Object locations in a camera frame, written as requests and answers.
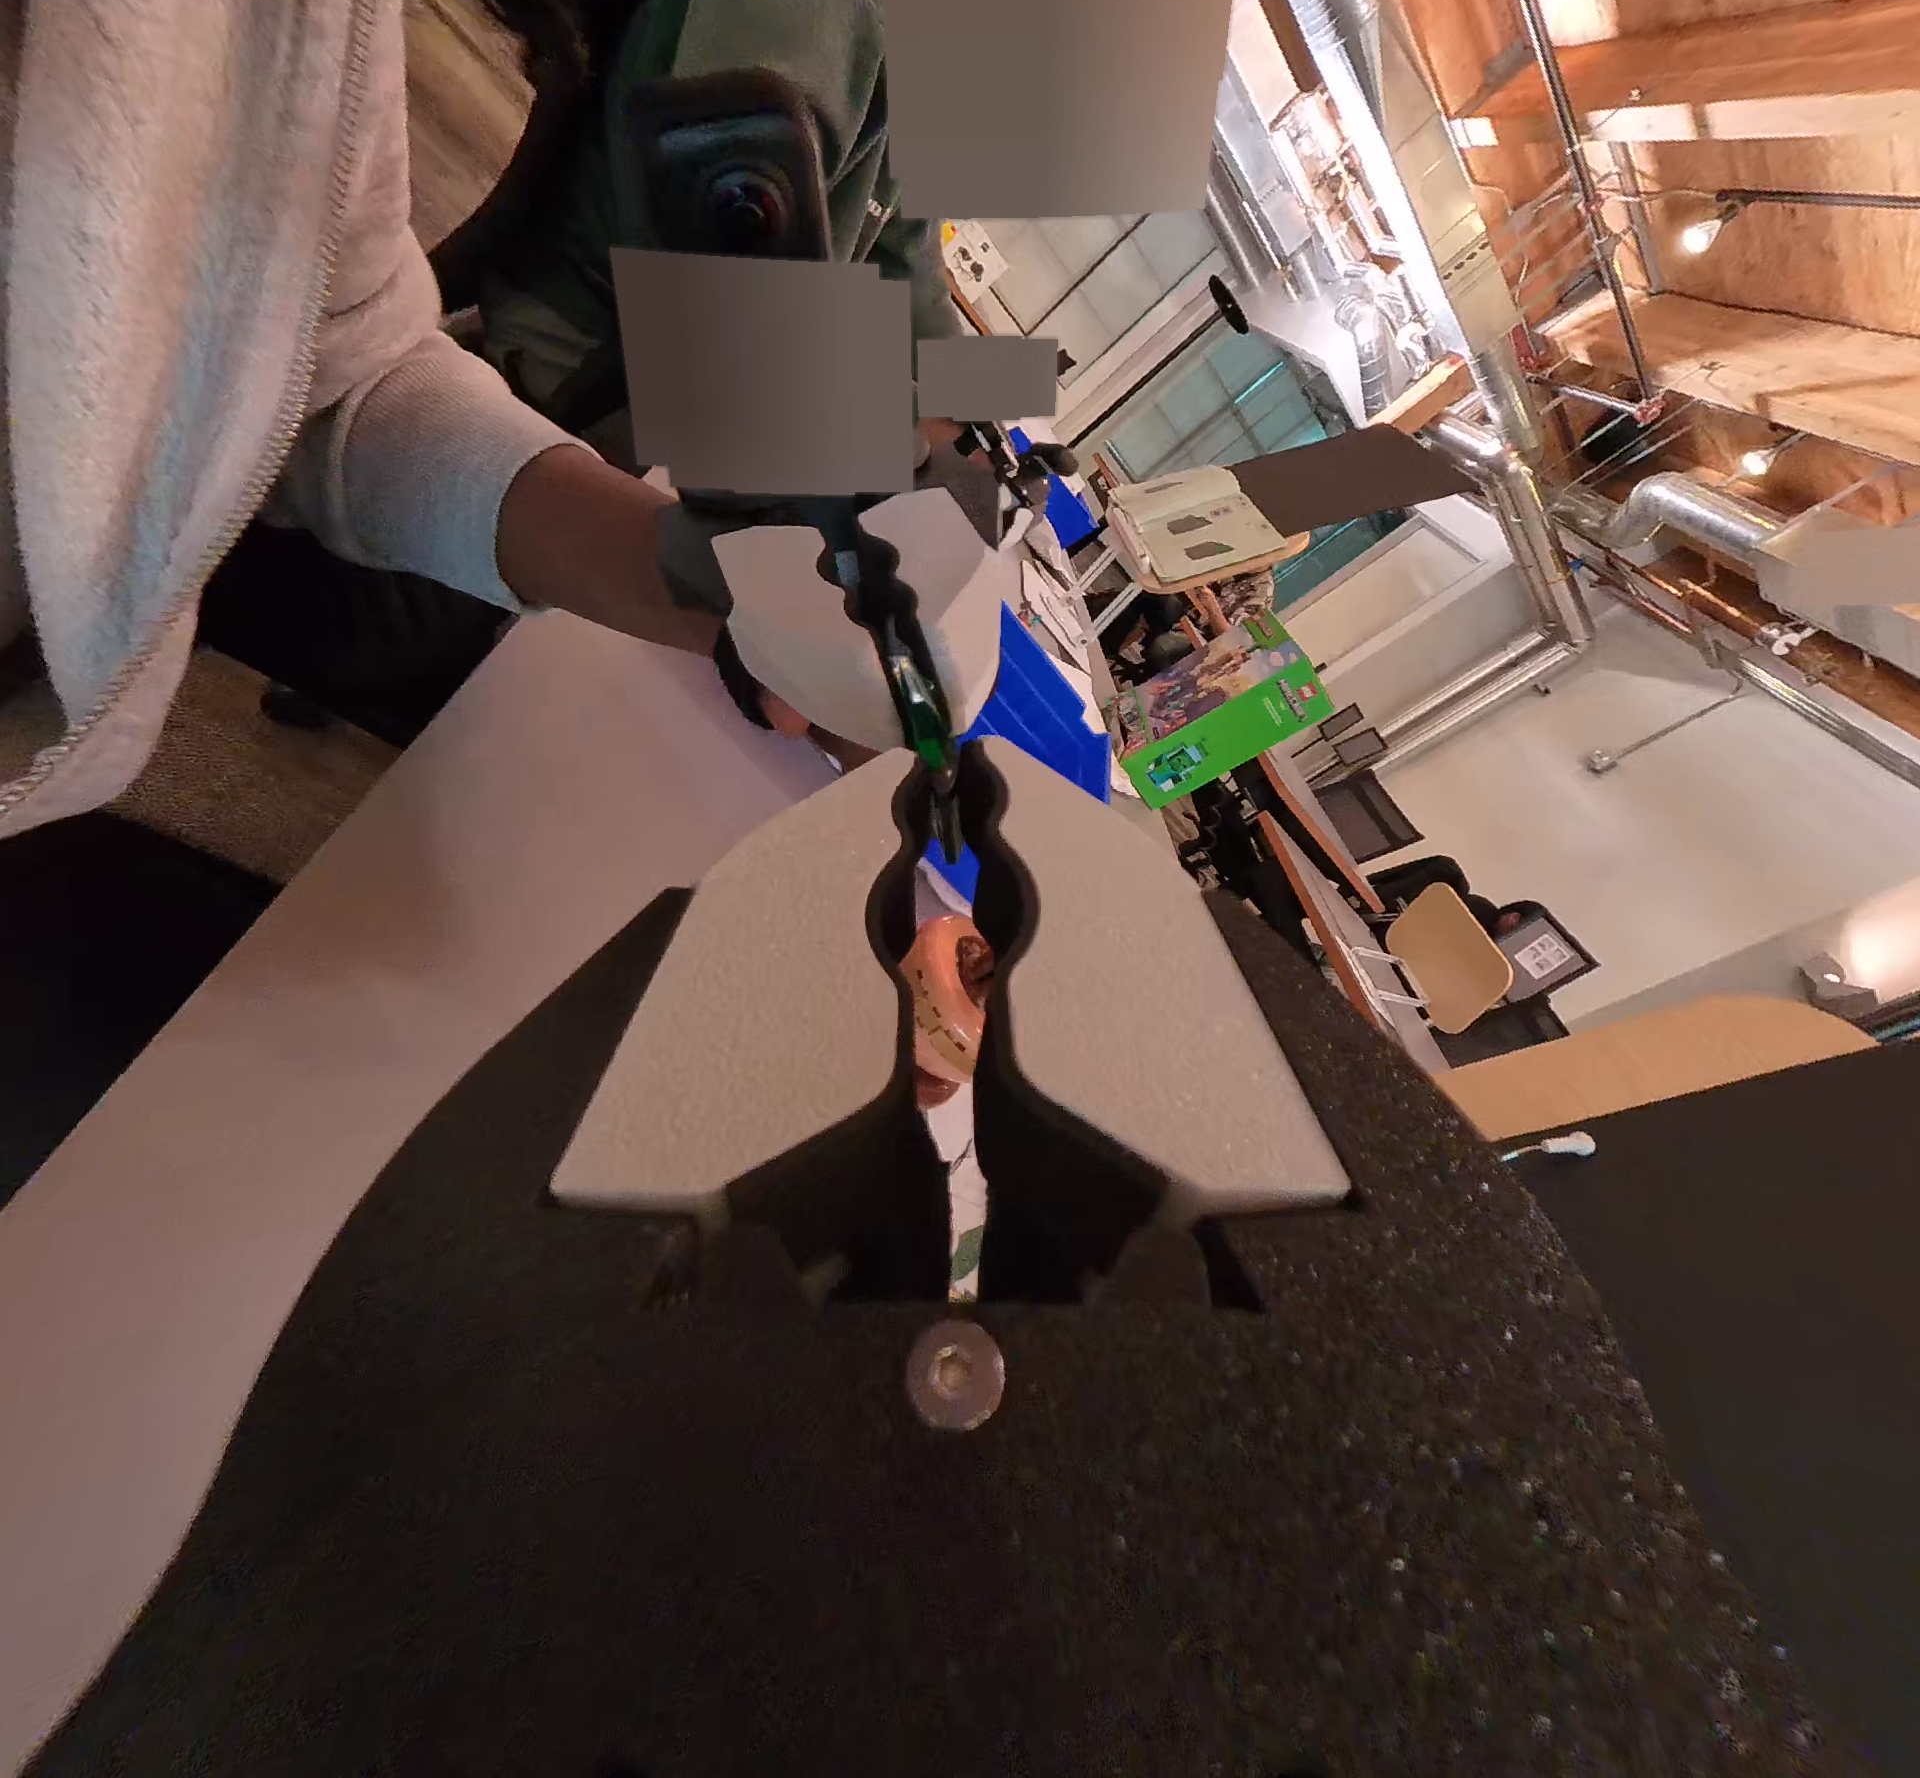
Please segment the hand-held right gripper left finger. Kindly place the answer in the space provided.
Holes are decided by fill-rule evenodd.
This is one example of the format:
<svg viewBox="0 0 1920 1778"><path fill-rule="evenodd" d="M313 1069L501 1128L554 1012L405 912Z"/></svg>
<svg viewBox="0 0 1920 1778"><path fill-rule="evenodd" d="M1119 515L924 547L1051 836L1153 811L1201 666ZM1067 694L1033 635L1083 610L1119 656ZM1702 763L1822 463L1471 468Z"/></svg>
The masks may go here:
<svg viewBox="0 0 1920 1778"><path fill-rule="evenodd" d="M664 941L548 1190L660 1220L685 1294L949 1299L899 973L925 808L907 752L836 778L722 855Z"/></svg>

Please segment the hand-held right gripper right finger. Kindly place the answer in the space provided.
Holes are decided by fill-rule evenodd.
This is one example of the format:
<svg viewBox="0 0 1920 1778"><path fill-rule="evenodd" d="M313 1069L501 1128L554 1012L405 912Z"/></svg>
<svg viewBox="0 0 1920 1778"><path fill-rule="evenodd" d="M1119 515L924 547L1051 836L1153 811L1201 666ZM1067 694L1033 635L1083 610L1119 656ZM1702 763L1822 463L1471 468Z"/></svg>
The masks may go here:
<svg viewBox="0 0 1920 1778"><path fill-rule="evenodd" d="M966 746L977 1296L1075 1305L1128 1246L1337 1211L1352 1178L1202 892L1005 739Z"/></svg>

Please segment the toy pot with green leaves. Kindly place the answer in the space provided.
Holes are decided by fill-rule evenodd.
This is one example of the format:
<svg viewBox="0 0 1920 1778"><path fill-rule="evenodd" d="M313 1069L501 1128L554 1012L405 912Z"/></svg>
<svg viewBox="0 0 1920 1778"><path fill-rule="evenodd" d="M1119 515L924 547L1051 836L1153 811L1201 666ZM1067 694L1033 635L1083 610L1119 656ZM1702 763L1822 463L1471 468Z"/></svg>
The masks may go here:
<svg viewBox="0 0 1920 1778"><path fill-rule="evenodd" d="M974 1076L996 951L968 915L944 912L919 925L899 975L909 1002L916 1105L929 1113Z"/></svg>

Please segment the person's left forearm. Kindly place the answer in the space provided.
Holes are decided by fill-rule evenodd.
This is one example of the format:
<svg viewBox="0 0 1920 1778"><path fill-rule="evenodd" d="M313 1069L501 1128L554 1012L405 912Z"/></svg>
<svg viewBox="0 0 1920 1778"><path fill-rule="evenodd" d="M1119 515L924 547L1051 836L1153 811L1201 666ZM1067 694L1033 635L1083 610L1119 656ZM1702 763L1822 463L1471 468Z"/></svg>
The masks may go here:
<svg viewBox="0 0 1920 1778"><path fill-rule="evenodd" d="M499 508L551 451L595 460L434 322L323 318L307 414L256 521L301 529L348 566L520 610L499 575Z"/></svg>

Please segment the black desk divider panel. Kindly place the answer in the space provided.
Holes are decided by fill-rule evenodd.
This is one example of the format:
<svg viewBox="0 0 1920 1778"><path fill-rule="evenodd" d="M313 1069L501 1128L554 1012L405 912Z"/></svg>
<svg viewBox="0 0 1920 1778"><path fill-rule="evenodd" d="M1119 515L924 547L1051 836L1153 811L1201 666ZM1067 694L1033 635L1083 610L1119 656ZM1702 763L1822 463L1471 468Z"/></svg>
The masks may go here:
<svg viewBox="0 0 1920 1778"><path fill-rule="evenodd" d="M1443 1072L1618 1333L1707 1532L1841 1747L1917 1766L1915 1042L1695 997Z"/></svg>

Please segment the person's left hand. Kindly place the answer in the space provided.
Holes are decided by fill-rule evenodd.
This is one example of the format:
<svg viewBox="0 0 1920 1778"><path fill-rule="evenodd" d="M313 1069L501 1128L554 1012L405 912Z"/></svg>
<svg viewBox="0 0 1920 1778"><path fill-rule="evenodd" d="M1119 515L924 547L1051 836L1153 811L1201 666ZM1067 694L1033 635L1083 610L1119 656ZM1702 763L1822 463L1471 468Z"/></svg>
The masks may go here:
<svg viewBox="0 0 1920 1778"><path fill-rule="evenodd" d="M495 570L527 607L563 610L620 635L709 660L742 716L808 741L842 768L875 752L810 723L750 678L721 614L674 599L660 567L669 502L580 444L551 446L515 471L499 500Z"/></svg>

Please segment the blue storage bin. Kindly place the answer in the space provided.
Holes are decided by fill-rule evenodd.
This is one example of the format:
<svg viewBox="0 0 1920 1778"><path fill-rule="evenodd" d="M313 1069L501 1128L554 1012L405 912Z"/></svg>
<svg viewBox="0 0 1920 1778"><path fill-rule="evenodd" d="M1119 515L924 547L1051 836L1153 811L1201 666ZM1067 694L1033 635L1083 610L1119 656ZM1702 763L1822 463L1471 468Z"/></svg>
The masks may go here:
<svg viewBox="0 0 1920 1778"><path fill-rule="evenodd" d="M1086 493L1078 455L1053 441L1038 441L1018 425L1007 428L1013 451L1011 493L1019 508L1044 522L1065 554L1098 534L1098 519Z"/></svg>
<svg viewBox="0 0 1920 1778"><path fill-rule="evenodd" d="M924 621L956 748L1001 737L1093 802L1112 802L1108 736L1089 720L1089 687L1053 662L1018 614L1000 605L989 625L981 595Z"/></svg>

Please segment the background office table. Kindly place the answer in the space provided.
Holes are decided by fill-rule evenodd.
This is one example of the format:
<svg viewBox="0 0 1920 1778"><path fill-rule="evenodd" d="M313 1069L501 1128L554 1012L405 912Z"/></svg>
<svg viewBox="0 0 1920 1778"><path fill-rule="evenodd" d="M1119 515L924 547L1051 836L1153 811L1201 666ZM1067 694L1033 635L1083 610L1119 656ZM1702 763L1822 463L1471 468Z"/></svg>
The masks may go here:
<svg viewBox="0 0 1920 1778"><path fill-rule="evenodd" d="M1445 1060L1428 1050L1432 1025L1419 983L1380 948L1375 921L1383 905L1321 798L1282 750L1261 752L1257 766L1288 816L1288 826L1281 826L1270 811L1259 811L1259 833L1302 908L1332 983L1379 1031L1409 1054L1422 1050L1422 1066L1443 1067Z"/></svg>

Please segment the instruction booklet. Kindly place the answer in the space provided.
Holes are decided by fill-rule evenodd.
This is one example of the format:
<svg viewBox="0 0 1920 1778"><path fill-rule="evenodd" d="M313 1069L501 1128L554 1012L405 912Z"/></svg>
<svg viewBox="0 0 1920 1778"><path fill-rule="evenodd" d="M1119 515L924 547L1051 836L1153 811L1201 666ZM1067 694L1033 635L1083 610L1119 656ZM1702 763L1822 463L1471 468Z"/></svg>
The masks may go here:
<svg viewBox="0 0 1920 1778"><path fill-rule="evenodd" d="M949 1207L949 1299L972 1305L989 1214L989 1190L974 1148L972 1089L924 1111L925 1132L942 1163Z"/></svg>

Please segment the beige chair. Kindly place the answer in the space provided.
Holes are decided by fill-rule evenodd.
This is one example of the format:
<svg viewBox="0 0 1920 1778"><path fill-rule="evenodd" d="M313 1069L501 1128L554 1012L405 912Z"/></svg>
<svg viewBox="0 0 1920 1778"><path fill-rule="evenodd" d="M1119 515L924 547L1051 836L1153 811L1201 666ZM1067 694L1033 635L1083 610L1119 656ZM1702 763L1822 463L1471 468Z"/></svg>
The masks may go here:
<svg viewBox="0 0 1920 1778"><path fill-rule="evenodd" d="M1514 967L1446 883L1417 892L1386 924L1383 948L1417 990L1428 1025L1456 1036L1506 1002Z"/></svg>

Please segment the green toy box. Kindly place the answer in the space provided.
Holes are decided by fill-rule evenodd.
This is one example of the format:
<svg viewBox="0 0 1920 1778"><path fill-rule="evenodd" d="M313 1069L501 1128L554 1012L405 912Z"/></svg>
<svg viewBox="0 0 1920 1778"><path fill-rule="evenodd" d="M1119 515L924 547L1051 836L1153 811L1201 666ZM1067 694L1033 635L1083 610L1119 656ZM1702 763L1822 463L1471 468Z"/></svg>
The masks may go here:
<svg viewBox="0 0 1920 1778"><path fill-rule="evenodd" d="M1321 725L1332 698L1282 621L1254 612L1101 708L1117 768L1163 809Z"/></svg>

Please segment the black box with white label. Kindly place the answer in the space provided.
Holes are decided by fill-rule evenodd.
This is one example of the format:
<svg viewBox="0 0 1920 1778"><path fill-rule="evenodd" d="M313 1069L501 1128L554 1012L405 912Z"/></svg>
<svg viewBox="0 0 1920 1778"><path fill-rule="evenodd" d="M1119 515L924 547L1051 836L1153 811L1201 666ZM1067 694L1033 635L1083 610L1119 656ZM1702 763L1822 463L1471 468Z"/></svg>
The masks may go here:
<svg viewBox="0 0 1920 1778"><path fill-rule="evenodd" d="M1540 902L1473 898L1469 910L1506 958L1501 1006L1550 997L1597 970L1597 958Z"/></svg>

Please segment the person in beige hoodie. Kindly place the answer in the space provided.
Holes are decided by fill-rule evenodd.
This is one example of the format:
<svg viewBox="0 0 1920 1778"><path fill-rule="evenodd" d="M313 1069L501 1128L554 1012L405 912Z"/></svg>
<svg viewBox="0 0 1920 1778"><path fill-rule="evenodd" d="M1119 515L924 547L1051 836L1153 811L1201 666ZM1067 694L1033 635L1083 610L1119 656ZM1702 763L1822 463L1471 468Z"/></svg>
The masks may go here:
<svg viewBox="0 0 1920 1778"><path fill-rule="evenodd" d="M4 628L64 727L4 838L139 774L211 570L313 415L453 346L404 0L4 0Z"/></svg>

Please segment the person's dark pants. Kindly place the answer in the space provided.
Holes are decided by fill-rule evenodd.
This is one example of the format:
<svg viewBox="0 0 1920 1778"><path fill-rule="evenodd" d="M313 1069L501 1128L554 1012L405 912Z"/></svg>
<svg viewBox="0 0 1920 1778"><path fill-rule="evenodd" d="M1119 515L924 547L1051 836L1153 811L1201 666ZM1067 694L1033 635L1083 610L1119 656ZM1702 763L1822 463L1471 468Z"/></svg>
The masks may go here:
<svg viewBox="0 0 1920 1778"><path fill-rule="evenodd" d="M241 736L338 720L405 746L505 627L501 608L444 583L251 525L207 586L200 644L264 678L274 708L254 708ZM105 811L4 845L4 1200L282 883Z"/></svg>

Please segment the silver ventilation duct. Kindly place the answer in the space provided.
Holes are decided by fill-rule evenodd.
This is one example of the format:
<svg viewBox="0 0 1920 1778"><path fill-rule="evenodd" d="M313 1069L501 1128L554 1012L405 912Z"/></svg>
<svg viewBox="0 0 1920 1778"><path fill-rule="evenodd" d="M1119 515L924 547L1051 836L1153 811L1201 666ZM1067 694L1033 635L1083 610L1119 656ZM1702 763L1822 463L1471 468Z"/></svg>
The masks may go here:
<svg viewBox="0 0 1920 1778"><path fill-rule="evenodd" d="M1281 148L1445 357L1394 425L1469 466L1532 645L1617 603L1914 730L1915 0L1259 2Z"/></svg>

